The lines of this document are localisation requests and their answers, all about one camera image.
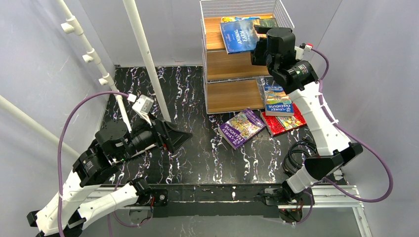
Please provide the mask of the blue animal farm book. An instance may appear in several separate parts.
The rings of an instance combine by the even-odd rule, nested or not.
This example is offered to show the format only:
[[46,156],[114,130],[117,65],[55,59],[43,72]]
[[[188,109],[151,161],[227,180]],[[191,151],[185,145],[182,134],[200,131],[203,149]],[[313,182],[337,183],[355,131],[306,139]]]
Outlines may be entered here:
[[279,26],[274,17],[260,17],[260,19],[254,20],[220,23],[220,32],[227,54],[246,53],[255,49],[259,39],[266,37],[266,35],[258,35],[255,32],[254,25],[268,28]]

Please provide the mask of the orange 130-storey treehouse book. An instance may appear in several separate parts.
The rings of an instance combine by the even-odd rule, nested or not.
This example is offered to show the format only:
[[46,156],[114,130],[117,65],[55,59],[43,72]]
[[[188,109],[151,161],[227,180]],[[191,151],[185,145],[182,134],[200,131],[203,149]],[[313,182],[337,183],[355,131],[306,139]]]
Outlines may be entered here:
[[242,20],[254,20],[254,19],[260,19],[260,16],[223,16],[221,17],[220,22],[221,23],[227,23],[227,22],[236,22],[236,21],[242,21]]

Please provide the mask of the white wire wooden shelf rack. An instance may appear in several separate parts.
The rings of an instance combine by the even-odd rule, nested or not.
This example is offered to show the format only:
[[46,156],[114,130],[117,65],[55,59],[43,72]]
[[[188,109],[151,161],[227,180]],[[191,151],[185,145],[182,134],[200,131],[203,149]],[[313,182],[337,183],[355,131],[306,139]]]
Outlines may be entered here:
[[203,77],[207,114],[264,107],[261,80],[268,71],[251,64],[250,53],[228,54],[222,39],[222,17],[273,17],[294,28],[281,0],[202,0]]

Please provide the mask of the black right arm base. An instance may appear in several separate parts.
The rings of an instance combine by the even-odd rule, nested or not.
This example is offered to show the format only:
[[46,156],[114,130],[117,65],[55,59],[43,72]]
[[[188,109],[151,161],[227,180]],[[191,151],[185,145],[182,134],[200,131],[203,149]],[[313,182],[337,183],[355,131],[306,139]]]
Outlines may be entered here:
[[266,206],[278,207],[282,222],[293,226],[307,220],[315,204],[310,188],[295,194],[285,185],[263,189],[256,194],[254,199]]

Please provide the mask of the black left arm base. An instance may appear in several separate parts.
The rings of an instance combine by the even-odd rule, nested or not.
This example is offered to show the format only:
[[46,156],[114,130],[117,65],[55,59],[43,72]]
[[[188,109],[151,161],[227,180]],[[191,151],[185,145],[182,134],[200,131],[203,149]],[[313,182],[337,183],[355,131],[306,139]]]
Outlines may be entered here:
[[168,205],[168,190],[152,187],[149,194],[140,196],[134,204],[126,205],[126,207],[162,207]]

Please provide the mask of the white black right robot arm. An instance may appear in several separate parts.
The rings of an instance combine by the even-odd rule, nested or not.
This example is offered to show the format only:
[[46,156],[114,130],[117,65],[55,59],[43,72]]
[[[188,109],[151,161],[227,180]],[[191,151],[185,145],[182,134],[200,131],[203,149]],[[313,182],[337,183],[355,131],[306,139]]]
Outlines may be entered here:
[[255,25],[258,40],[251,52],[251,63],[266,66],[275,83],[296,104],[308,125],[317,153],[304,161],[302,168],[282,183],[283,192],[296,196],[357,157],[363,148],[337,129],[337,121],[327,115],[327,105],[319,91],[319,78],[312,65],[303,60],[310,44],[295,45],[291,28]]

